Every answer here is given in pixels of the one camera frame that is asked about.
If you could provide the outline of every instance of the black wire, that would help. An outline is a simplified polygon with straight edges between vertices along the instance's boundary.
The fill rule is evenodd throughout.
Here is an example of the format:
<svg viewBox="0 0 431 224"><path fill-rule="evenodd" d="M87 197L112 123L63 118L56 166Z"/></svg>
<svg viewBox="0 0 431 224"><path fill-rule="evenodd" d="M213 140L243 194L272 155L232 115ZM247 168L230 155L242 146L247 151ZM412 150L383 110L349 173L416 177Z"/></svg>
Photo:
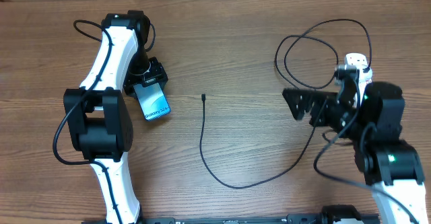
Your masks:
<svg viewBox="0 0 431 224"><path fill-rule="evenodd" d="M322 137L323 137L323 139L325 140L325 141L327 141L328 143L329 142L331 142L331 140L330 139L328 139L327 137L326 137L326 134L327 133L334 133L335 131L334 130L332 130L332 129L329 129L329 130L326 130L326 131L324 131L323 133L322 133ZM339 145L339 146L342 146L342 147L346 147L346 146L352 146L353 145L353 142L349 142L349 143L334 143L334 145Z"/></svg>
<svg viewBox="0 0 431 224"><path fill-rule="evenodd" d="M95 80L94 80L93 84L92 84L92 85L87 89L87 91L86 91L86 92L81 96L81 98L79 99L79 101L78 101L78 102L76 102L76 103L75 103L75 105L73 105L73 107L70 109L70 111L68 111L68 113L66 113L65 117L64 117L64 118L62 119L62 121L60 122L60 125L59 125L59 127L57 128L57 131L55 132L54 139L53 139L53 153L54 153L55 158L57 158L57 160L59 160L61 163L65 164L65 165L83 165L83 164L90 164L90 163L93 163L93 164L99 165L99 166L102 168L102 171L105 173L105 176L106 176L106 182L108 183L108 189L109 189L109 195L110 195L110 198L111 198L111 201L112 201L112 207L113 207L113 209L115 210L115 213L117 214L117 218L118 218L118 220L119 220L119 223L120 223L120 224L123 224L123 222L121 221L121 216L120 216L120 213L119 213L119 210L118 210L117 204L116 204L116 202L115 202L114 192L112 191L112 183L111 183L110 178L109 178L108 169L107 169L107 168L106 168L102 163L97 162L97 161L67 161L67 160L63 159L63 158L59 155L59 152L58 152L58 150L57 150L57 142L58 142L58 140L59 140L59 136L60 136L61 130L62 130L62 129L63 129L63 127L65 126L65 124L66 124L66 122L67 122L67 119L69 119L69 117L71 116L72 112L77 108L77 106L78 106L78 105L82 104L82 102L86 99L86 97L88 96L88 94L89 94L89 93L90 93L90 92L95 88L95 86L96 86L96 85L98 84L98 82L100 81L100 78L102 77L103 71L105 70L106 65L108 64L109 57L110 57L110 54L111 54L111 51L112 51L112 46L113 46L113 43L112 43L112 39L111 39L111 37L110 37L110 34L109 34L109 33L106 31L106 29L105 29L105 28L103 28L101 25L99 25L99 24L97 24L97 23L94 23L94 22L87 21L87 20L75 20L75 21L74 21L74 23L73 23L73 27L74 27L74 28L75 28L79 33L81 33L81 34L83 34L84 36L87 36L87 37L89 37L89 38L91 38L91 39L97 40L97 41L99 41L99 42L101 42L101 39L96 38L96 37L94 37L94 36L91 36L91 35L89 35L89 34L87 34L87 33L83 32L82 30L80 30L80 29L77 27L77 24L78 24L78 23L89 24L89 25L96 26L97 28L100 28L100 29L101 29L101 30L106 34L106 37L108 38L108 41L109 41L109 43L108 43L108 52L106 53L106 57L105 57L105 60L104 60L104 62L103 62L103 65L102 65L102 67L100 68L99 74L97 74L97 76L96 76L96 78L95 78Z"/></svg>
<svg viewBox="0 0 431 224"><path fill-rule="evenodd" d="M312 37L312 36L304 36L304 35L290 35L290 36L286 36L281 42L280 42L280 44L278 45L278 47L277 47L277 51L275 52L275 58L274 58L274 65L275 65L275 68L277 69L277 71L278 71L278 73L280 74L280 76L282 76L288 83L290 83L291 85L293 85L293 87L295 87L296 89L299 89L298 88L298 86L296 86L294 83L292 83L288 78L286 78L286 76L284 76L283 75L283 73L281 73L281 71L279 70L279 68L278 68L278 64L277 64L277 55L278 55L278 51L280 50L280 48L281 48L281 46L283 45L283 43L284 43L284 41L286 41L287 39L289 39L289 38L295 38L295 37L297 37L298 39L297 40L299 40L299 39L301 39L301 38L307 38L307 39L311 39L311 40L315 40L315 41L317 41L317 42L321 42L321 43L323 43L323 44L325 44L325 45L327 45L330 49L332 49L332 51L335 53L335 58L337 59L337 65L338 65L338 53L337 53L337 51L335 50L335 48L333 47L333 46L331 46L328 42L325 42L324 40L321 40L321 39L318 39L318 38L314 38L314 37ZM295 79L298 83L300 83L300 84L302 84L302 85L305 85L305 86L307 86L307 87L309 87L309 88L312 88L312 89L323 89L324 87L327 87L332 81L333 81L333 76L332 76L332 78L331 78L331 80L329 80L329 82L328 83L326 83L324 86L320 86L320 87L313 87L313 86L309 86L309 85L307 85L307 84L305 84L305 83L303 83L303 82L301 82L301 81L299 81L299 80L297 80L296 78L294 78L293 77L293 79Z"/></svg>
<svg viewBox="0 0 431 224"><path fill-rule="evenodd" d="M301 38L307 38L307 39L311 39L311 40L315 40L315 41L317 41L317 42L320 42L320 43L323 43L323 44L325 44L325 45L327 45L330 49L332 49L332 51L335 53L335 58L337 59L337 61L336 61L336 63L337 63L337 65L338 65L338 63L339 63L339 59L338 59L338 53L337 53L337 51L334 49L334 47L333 46L331 46L328 42L325 42L324 40L321 40L321 39L318 39L318 38L315 38L315 37L312 37L312 36L306 36L313 28L315 28L315 27L317 27L317 26L319 26L319 25L321 25L321 24L324 24L324 23L328 23L328 22L336 22L336 21L343 21L343 20L345 20L345 21L351 21L351 22L356 22L357 24L359 24L359 25L361 25L362 26L362 28L364 29L364 31L365 31L365 33L366 33L366 35L367 35L367 39L368 39L368 44L369 44L369 46L370 46L370 64L368 65L368 68L371 66L371 40L370 40L370 37L369 37L369 35L368 35L368 31L366 30L366 28L364 27L364 25L362 25L360 22L358 22L358 21L356 21L356 20L351 20L351 19L335 19L335 20L329 20L329 21L325 21L325 22L321 22L321 23L319 23L319 24L317 24L317 25L315 25L315 26L313 26L313 27L311 27L311 28L309 28L307 31L305 31L302 35L290 35L290 36L286 36L281 42L280 42L280 44L279 44L279 46L277 47L277 50L276 50L276 52L275 52L275 56L274 56L274 65L275 65L275 68L277 69L277 72L280 74L280 76L282 76L288 83L290 83L293 87L295 87L296 89L299 89L298 88L298 86L296 86L294 83L292 83L287 77L285 77L284 75L283 75L283 73L281 73L281 71L279 70L279 68L278 68L278 64L277 64L277 55L278 55L278 52L279 52L279 50L280 50L280 48L281 48L281 46L283 45L283 43L288 39L288 38L297 38L293 43L292 43L292 45L289 47L289 49L288 49L288 51L286 52L286 54L285 54L285 57L284 57L284 67L286 68L286 71L289 73L289 75L295 80L295 81L297 81L299 84L301 84L301 85L303 85L303 86L306 86L306 87L309 87L309 88L311 88L311 89L323 89L324 87L327 87L332 81L333 81L333 78L334 78L334 75L332 75L332 77L331 77L331 79L329 80L329 82L328 83L326 83L326 84L324 84L323 86L319 86L319 87L315 87L315 86L311 86L311 85L307 85L307 84L305 84L305 83L303 83L303 82L301 82L301 81L299 81L297 78L295 78L295 76L293 76L291 73L290 73L290 71L289 71L289 69L288 69L288 66L287 66L287 56L288 56L288 53L290 52L290 50L292 49L292 47L295 45L295 43L297 43L297 41L299 41L299 39L301 39ZM214 174L213 174L213 172L209 169L209 167L208 167L208 165L206 164L206 162L205 162L205 159L204 159L204 157L203 157L203 154L202 154L202 138L203 138L203 129L204 129L204 126L205 126L205 95L202 95L202 101L203 101L203 122L202 122L202 131L201 131L201 140L200 140L200 143L199 143L199 148L200 148L200 152L201 152L201 158L202 158L202 162L204 163L204 165L205 165L205 167L207 168L207 170L208 170L208 172L220 183L220 184L222 184L222 185L224 185L224 186L226 186L226 187L228 187L228 188L233 188L233 189L244 189L244 188L250 188L250 187L253 187L253 186L257 186L257 185L259 185L259 184L264 184L264 183L266 183L266 182L269 182L269 181L271 181L271 180L274 180L274 179L276 179L276 178L278 178L278 177L280 177L280 176L282 176L282 175L284 175L285 173L287 173L287 172L289 172L293 167L295 167L296 166L296 164L301 160L301 158L302 158L302 156L304 155L304 153L305 153L305 151L306 151L306 149L307 149L307 147L308 147L308 144L310 143L310 141L311 141L311 139L312 139L312 136L313 136L313 134L314 134L314 131L315 131L315 129L316 129L316 125L314 125L313 126L313 130L312 130L312 132L311 132L311 134L310 134L310 137L308 138L308 141L307 141L307 143L306 143L306 145L305 145L305 147L304 147L304 149L302 150L302 153L300 154L300 156L299 156L299 158L294 162L294 164L291 166L291 167L289 167L287 170L285 170L284 172L282 172L282 173L280 173L280 174L278 174L278 175L276 175L276 176L274 176L274 177L272 177L272 178L270 178L270 179L267 179L267 180L263 180L263 181L260 181L260 182L257 182L257 183L255 183L255 184L251 184L251 185L248 185L248 186L231 186L231 185L228 185L228 184L225 184L225 183L223 183L221 180L219 180Z"/></svg>
<svg viewBox="0 0 431 224"><path fill-rule="evenodd" d="M373 128L374 131L377 131L376 125L375 125L374 122L369 122L365 126L364 130L362 131L361 139L360 139L360 142L359 142L359 149L360 149L361 153L364 153L365 135L368 132L368 130L370 130L371 128Z"/></svg>
<svg viewBox="0 0 431 224"><path fill-rule="evenodd" d="M319 121L319 118L320 118L320 116L321 116L321 114L322 114L322 112L323 112L323 109L325 108L326 100L325 100L325 102L323 103L322 108L320 109L319 113L317 114L317 118L316 118L316 121L314 122L314 126L313 126L313 128L312 128L312 131L311 131L310 137L308 138L308 141L307 141L307 143L305 144L305 147L304 147L304 149L302 150L302 152L301 152L301 154L299 155L299 157L297 158L297 160L296 160L296 161L295 161L295 162L294 162L294 163L293 163L293 164L292 164L288 169L284 170L282 173L280 173L280 174L278 174L278 175L276 175L276 176L274 176L274 177L271 177L271 178L269 178L269 179L266 179L266 180L263 180L263 181L260 181L260 182L254 183L254 184L249 184L249 185L246 185L246 186L231 186L231 185L229 185L229 184L226 184L226 183L224 183L223 181L221 181L219 178L217 178L217 176L216 176L216 175L215 175L215 174L210 170L210 168L208 167L207 162L205 161L205 158L203 157L203 153L202 153L203 129L204 129L204 127L205 127L205 94L203 94L203 95L202 95L202 104L203 104L202 131L201 131L201 140L199 141L199 151L200 151L200 153L201 153L201 159L202 159L202 162L203 162L203 164L205 165L205 167L207 168L208 172L209 172L209 173L214 177L214 179L215 179L215 180L217 180L220 184L222 184L222 185L224 185L224 186L226 186L226 187L228 187L228 188L235 189L235 190L242 190L242 189L245 189L245 188L251 188L251 187L258 186L258 185L260 185L260 184L264 184L264 183L266 183L266 182L272 181L272 180L274 180L274 179L276 179L276 178L278 178L278 177L280 177L280 176L282 176L282 175L286 174L286 173L287 173L287 172L289 172L291 169L293 169L293 168L296 166L296 164L298 164L298 162L301 160L302 156L304 155L304 153L305 153L305 151L306 151L306 149L307 149L308 145L310 144L311 138L312 138L312 136L313 136L313 134L314 134L314 131L316 130L317 122Z"/></svg>
<svg viewBox="0 0 431 224"><path fill-rule="evenodd" d="M320 174L323 177L328 178L330 180L334 180L334 181L341 182L344 184L349 184L352 186L356 186L359 188L370 190L372 192L377 192L379 194L382 194L382 195L390 198L393 202L397 203L409 215L410 221L413 221L415 224L419 224L418 221L413 216L413 214L409 211L409 209L407 209L401 202L399 202L396 198L394 198L390 194L387 194L386 192L383 192L382 190L378 190L378 189L373 188L371 186L367 186L363 183L359 183L359 182L355 182L355 181L351 181L351 180L345 180L345 179L337 177L337 176L332 176L332 175L326 174L326 173L322 172L317 167L317 162L319 161L319 159L323 155L323 153L326 152L326 150L328 150L328 148L330 148L330 146L332 146L332 144L334 144L334 142L336 142L336 140L338 140L338 138L340 138L344 134L344 132L355 122L356 118L358 117L359 108L360 108L360 100L359 100L360 99L360 91L359 91L358 83L356 83L356 81L354 81L354 82L355 82L355 86L356 86L356 93L358 94L358 100L356 102L356 112L355 112L354 116L352 117L352 119L349 121L349 123L347 123L344 126L344 128L328 144L326 144L321 149L319 154L317 154L316 158L314 159L313 168L318 174Z"/></svg>
<svg viewBox="0 0 431 224"><path fill-rule="evenodd" d="M151 23L150 23L150 26L153 28L153 40L151 41L150 46L145 50L146 52L149 52L153 48L154 42L156 41L156 29L154 25Z"/></svg>

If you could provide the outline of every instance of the wood grain surface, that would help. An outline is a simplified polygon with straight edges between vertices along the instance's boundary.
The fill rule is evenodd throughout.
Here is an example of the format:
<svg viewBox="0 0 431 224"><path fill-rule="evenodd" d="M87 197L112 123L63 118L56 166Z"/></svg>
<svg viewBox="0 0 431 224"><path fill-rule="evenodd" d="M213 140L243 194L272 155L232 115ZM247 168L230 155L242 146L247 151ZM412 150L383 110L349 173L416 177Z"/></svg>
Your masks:
<svg viewBox="0 0 431 224"><path fill-rule="evenodd" d="M106 0L0 3L0 223L80 223L101 219L105 206L89 166L66 166L52 153L64 116L65 89L77 88L99 43L77 33L74 20L100 22L107 13L141 9L157 29L154 49L166 68L172 112L146 122L125 98L133 121L130 171L146 217L256 217L318 212L353 204L377 212L371 194L317 175L312 161L325 142L318 129L301 162L288 174L247 190L218 184L199 156L201 94L207 94L203 150L223 181L244 185L274 176L298 157L311 127L296 122L281 91L289 85L273 66L290 34L323 20L351 18L369 30L374 80L400 85L406 99L402 137L419 152L431 177L431 0ZM94 28L83 29L100 35ZM340 55L368 56L366 37L349 22L312 33ZM300 41L289 66L301 80L324 84L333 52ZM331 85L326 90L336 91ZM67 128L60 154L78 160ZM350 147L334 147L323 170L363 181ZM431 182L426 187L431 190ZM431 197L426 198L428 216Z"/></svg>

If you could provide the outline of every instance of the white robotic arm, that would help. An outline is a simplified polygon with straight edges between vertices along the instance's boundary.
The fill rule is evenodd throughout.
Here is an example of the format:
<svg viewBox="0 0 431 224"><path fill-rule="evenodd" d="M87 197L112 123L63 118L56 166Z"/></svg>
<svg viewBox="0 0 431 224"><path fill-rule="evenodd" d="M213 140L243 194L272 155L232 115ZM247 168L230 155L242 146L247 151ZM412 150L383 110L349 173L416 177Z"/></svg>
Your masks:
<svg viewBox="0 0 431 224"><path fill-rule="evenodd" d="M372 69L368 68L366 57L362 54L347 54L344 63L335 69L335 77L341 85L338 94L303 89L284 90L283 96L293 117L300 120L304 112L310 111L311 125L319 120L318 126L330 126L337 133L344 130L341 137L353 141L355 162L364 173L366 185L377 190L372 192L372 196L384 224L411 223L407 211L417 222L428 224L424 173L419 156L412 146L399 138L405 106L401 88L387 82L372 82ZM319 117L317 113L324 104L326 110ZM357 114L357 118L352 121L354 114ZM346 122L351 121L351 126L345 130ZM392 196L401 205L383 193ZM326 214L337 220L334 223L358 223L358 216L352 215L355 212L351 212L349 207L343 208L329 208ZM317 223L332 223L328 221L330 218L325 220Z"/></svg>
<svg viewBox="0 0 431 224"><path fill-rule="evenodd" d="M128 166L133 126L122 92L138 99L143 112L152 113L154 105L163 105L162 112L150 118L145 116L151 120L170 111L162 91L168 78L157 59L148 59L146 55L143 45L150 21L142 11L108 14L101 26L112 44L103 32L90 73L79 89L66 90L64 105L66 113L70 112L67 121L73 146L82 151L98 177L106 203L105 223L138 224L142 221L141 209L133 192ZM91 90L104 63L100 80ZM88 96L82 99L84 92ZM89 118L87 113L94 110L103 111L104 118Z"/></svg>

